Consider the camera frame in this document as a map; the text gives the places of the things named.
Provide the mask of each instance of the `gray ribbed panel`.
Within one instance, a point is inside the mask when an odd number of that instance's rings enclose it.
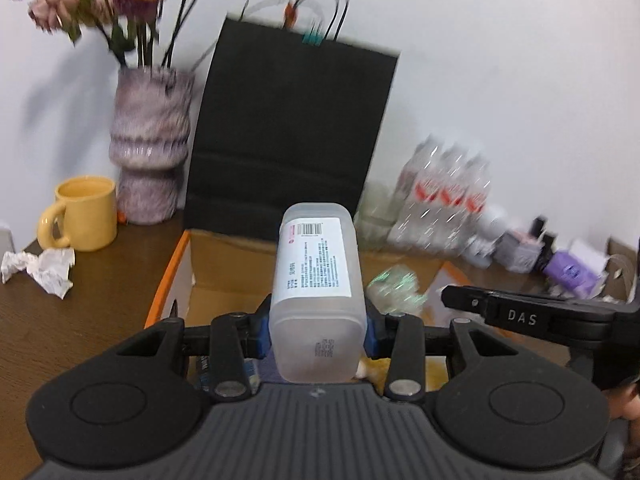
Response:
[[[518,473],[448,446],[420,409],[368,384],[264,384],[258,396],[211,410],[171,454],[122,471],[46,463],[31,480],[605,480],[581,464]]]

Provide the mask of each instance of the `purple object in box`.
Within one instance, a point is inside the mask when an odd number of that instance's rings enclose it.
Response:
[[[583,300],[592,297],[600,277],[566,251],[558,251],[543,271],[555,282]]]

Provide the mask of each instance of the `wooden table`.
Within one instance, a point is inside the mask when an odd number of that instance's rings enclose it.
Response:
[[[109,247],[76,253],[74,286],[64,300],[25,273],[0,285],[2,480],[20,480],[40,464],[24,423],[31,394],[142,329],[181,233],[180,216],[157,226],[121,226]]]

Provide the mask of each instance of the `white wall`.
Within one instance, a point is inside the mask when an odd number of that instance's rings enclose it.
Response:
[[[190,66],[242,4],[201,0],[174,65]],[[165,41],[176,6],[165,9]],[[0,220],[24,246],[55,183],[116,175],[116,63],[96,35],[74,49],[36,31],[23,2],[0,0],[0,26]],[[436,132],[491,158],[492,202],[523,222],[544,213],[564,238],[635,245],[640,0],[351,0],[341,36],[402,52],[371,178],[393,182]]]

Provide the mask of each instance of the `crumpled white paper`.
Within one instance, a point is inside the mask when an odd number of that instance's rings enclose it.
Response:
[[[30,253],[4,253],[0,272],[2,282],[21,270],[27,271],[49,294],[55,294],[61,300],[74,285],[69,281],[69,269],[76,264],[76,253],[71,248],[45,249],[40,256]]]

